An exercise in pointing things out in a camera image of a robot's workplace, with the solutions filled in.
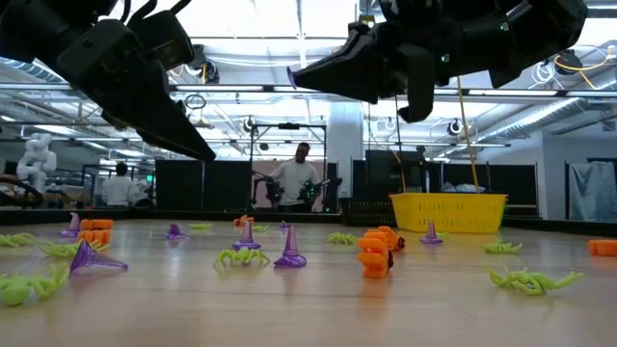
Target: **gray curtain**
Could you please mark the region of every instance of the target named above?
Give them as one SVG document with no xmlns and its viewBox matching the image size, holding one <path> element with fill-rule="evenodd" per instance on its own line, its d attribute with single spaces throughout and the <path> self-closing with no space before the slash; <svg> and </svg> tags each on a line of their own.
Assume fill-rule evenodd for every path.
<svg viewBox="0 0 617 347">
<path fill-rule="evenodd" d="M 613 163 L 570 165 L 570 219 L 617 222 L 617 184 Z"/>
</svg>

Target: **ceiling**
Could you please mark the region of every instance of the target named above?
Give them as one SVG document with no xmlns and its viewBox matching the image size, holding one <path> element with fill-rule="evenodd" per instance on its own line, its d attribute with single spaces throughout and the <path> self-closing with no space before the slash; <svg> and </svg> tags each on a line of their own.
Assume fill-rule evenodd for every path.
<svg viewBox="0 0 617 347">
<path fill-rule="evenodd" d="M 132 12 L 145 4 L 145 0 L 133 0 Z M 170 8 L 175 1 L 159 0 L 156 12 Z M 612 11 L 617 1 L 593 2 L 597 11 Z M 111 17 L 118 18 L 122 12 L 120 0 Z M 228 0 L 225 3 L 214 0 L 194 0 L 178 14 L 178 19 L 194 44 L 205 46 L 207 58 L 220 71 L 222 85 L 289 85 L 286 67 L 298 69 L 304 64 L 317 61 L 345 43 L 347 24 L 357 17 L 357 8 L 365 8 L 365 3 L 356 0 Z M 574 50 L 585 67 L 595 67 L 586 76 L 593 80 L 615 68 L 616 61 L 607 55 L 613 52 L 614 34 L 617 32 L 617 19 L 590 18 L 587 20 L 581 38 Z M 200 84 L 199 77 L 191 76 L 178 68 L 170 71 L 172 83 Z M 0 64 L 2 82 L 44 82 L 40 76 L 34 77 L 24 68 L 14 64 Z M 487 72 L 463 76 L 462 83 L 468 89 L 490 89 L 491 81 Z M 448 88 L 455 88 L 455 81 Z M 503 87 L 507 90 L 571 90 L 589 89 L 580 74 L 562 76 L 555 74 L 548 67 L 530 67 L 521 77 Z M 209 92 L 175 92 L 175 99 L 186 99 L 198 94 L 207 100 L 207 105 L 191 111 L 190 120 L 199 128 L 220 158 L 246 158 L 249 152 L 245 143 L 249 138 L 243 129 L 243 123 L 251 117 L 257 123 L 277 124 L 280 122 L 299 122 L 306 124 L 326 124 L 332 102 L 350 102 L 335 95 L 319 93 L 242 93 L 226 91 Z M 21 97 L 14 103 L 15 97 Z M 490 127 L 498 121 L 507 120 L 517 115 L 532 104 L 550 103 L 552 99 L 529 99 L 525 97 L 510 98 L 468 98 L 466 99 L 466 116 L 473 131 Z M 398 106 L 406 105 L 404 98 L 397 100 Z M 4 119 L 10 122 L 34 121 L 47 124 L 39 127 L 15 126 L 14 132 L 27 136 L 34 131 L 51 131 L 58 137 L 90 139 L 83 141 L 85 146 L 109 155 L 110 149 L 130 150 L 125 155 L 115 151 L 115 155 L 141 158 L 151 155 L 173 156 L 158 148 L 145 146 L 139 136 L 132 130 L 119 131 L 107 125 L 99 116 L 100 110 L 87 99 L 75 93 L 51 91 L 0 91 L 0 109 Z M 377 105 L 362 104 L 365 117 L 364 140 L 380 143 L 396 141 L 397 133 L 394 122 L 398 121 L 394 100 L 380 101 Z M 581 113 L 579 118 L 571 118 L 564 126 L 576 121 L 584 121 L 588 113 Z M 438 98 L 430 117 L 415 124 L 400 125 L 403 142 L 458 142 L 462 139 L 452 138 L 446 133 L 446 125 L 460 118 L 460 106 L 455 98 Z M 214 126 L 209 129 L 204 124 Z M 590 136 L 588 127 L 580 134 Z M 604 132 L 603 136 L 612 136 Z M 238 140 L 231 146 L 230 140 Z M 283 140 L 292 140 L 292 144 L 279 144 Z M 323 147 L 322 134 L 307 130 L 288 131 L 273 128 L 262 136 L 260 141 L 271 144 L 268 151 L 255 150 L 257 158 L 269 159 L 273 156 L 291 155 L 295 144 L 309 141 L 313 145 L 313 155 L 320 156 Z"/>
</svg>

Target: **person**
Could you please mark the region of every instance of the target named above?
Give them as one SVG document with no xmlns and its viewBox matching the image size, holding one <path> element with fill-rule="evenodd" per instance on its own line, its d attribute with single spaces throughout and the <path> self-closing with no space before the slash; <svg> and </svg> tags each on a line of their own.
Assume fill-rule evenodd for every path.
<svg viewBox="0 0 617 347">
<path fill-rule="evenodd" d="M 312 206 L 298 200 L 300 190 L 306 182 L 310 181 L 312 184 L 320 182 L 317 170 L 307 162 L 309 151 L 309 144 L 300 143 L 296 149 L 294 160 L 280 164 L 276 170 L 270 173 L 270 177 L 278 180 L 284 190 L 280 203 L 280 210 L 283 212 L 311 212 Z"/>
<path fill-rule="evenodd" d="M 137 187 L 126 177 L 128 167 L 120 162 L 116 165 L 116 176 L 103 183 L 102 198 L 109 207 L 128 207 L 137 198 Z"/>
</svg>

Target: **orange toy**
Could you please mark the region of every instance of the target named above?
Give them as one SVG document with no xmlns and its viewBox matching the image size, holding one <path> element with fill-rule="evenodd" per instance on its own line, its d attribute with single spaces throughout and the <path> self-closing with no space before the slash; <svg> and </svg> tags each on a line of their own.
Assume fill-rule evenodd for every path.
<svg viewBox="0 0 617 347">
<path fill-rule="evenodd" d="M 589 240 L 587 247 L 591 255 L 617 256 L 617 240 Z"/>
<path fill-rule="evenodd" d="M 81 221 L 81 231 L 77 235 L 77 240 L 86 240 L 92 243 L 97 240 L 102 245 L 108 245 L 112 239 L 112 220 L 83 220 Z"/>
<path fill-rule="evenodd" d="M 384 234 L 386 238 L 384 243 L 388 245 L 388 249 L 394 252 L 402 251 L 405 248 L 405 239 L 399 237 L 394 230 L 390 227 L 378 227 L 376 229 L 369 230 L 368 232 L 380 232 Z"/>
<path fill-rule="evenodd" d="M 233 226 L 234 227 L 243 227 L 247 223 L 247 221 L 249 223 L 251 223 L 251 224 L 254 224 L 255 223 L 255 218 L 247 217 L 246 215 L 244 215 L 244 216 L 242 216 L 242 217 L 240 217 L 238 219 L 234 219 L 233 220 Z"/>
<path fill-rule="evenodd" d="M 387 236 L 381 231 L 368 231 L 358 240 L 362 250 L 357 259 L 364 265 L 363 275 L 370 279 L 382 279 L 394 265 L 392 252 L 384 240 Z"/>
</svg>

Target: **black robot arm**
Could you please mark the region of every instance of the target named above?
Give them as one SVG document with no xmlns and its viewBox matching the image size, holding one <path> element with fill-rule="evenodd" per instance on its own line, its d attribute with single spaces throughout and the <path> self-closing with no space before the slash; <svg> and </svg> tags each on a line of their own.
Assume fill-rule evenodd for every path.
<svg viewBox="0 0 617 347">
<path fill-rule="evenodd" d="M 434 87 L 488 70 L 494 88 L 575 44 L 583 0 L 380 0 L 386 22 L 349 25 L 336 53 L 296 72 L 291 84 L 377 103 L 406 93 L 407 122 L 433 110 Z"/>
<path fill-rule="evenodd" d="M 167 70 L 194 58 L 175 14 L 190 0 L 146 17 L 149 0 L 127 25 L 109 14 L 117 0 L 10 0 L 0 7 L 0 56 L 40 59 L 102 109 L 118 128 L 135 128 L 144 141 L 197 159 L 215 153 L 169 97 Z"/>
</svg>

